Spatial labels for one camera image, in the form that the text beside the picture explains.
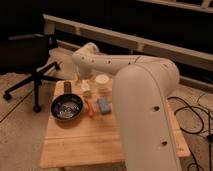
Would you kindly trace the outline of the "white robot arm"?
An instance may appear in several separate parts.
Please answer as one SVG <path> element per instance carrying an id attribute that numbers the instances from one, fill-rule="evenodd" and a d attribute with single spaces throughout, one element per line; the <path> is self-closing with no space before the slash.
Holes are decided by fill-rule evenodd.
<path id="1" fill-rule="evenodd" d="M 179 84 L 169 59 L 146 55 L 106 55 L 88 43 L 72 55 L 78 75 L 92 70 L 114 76 L 112 104 L 127 171 L 182 171 L 167 97 Z"/>

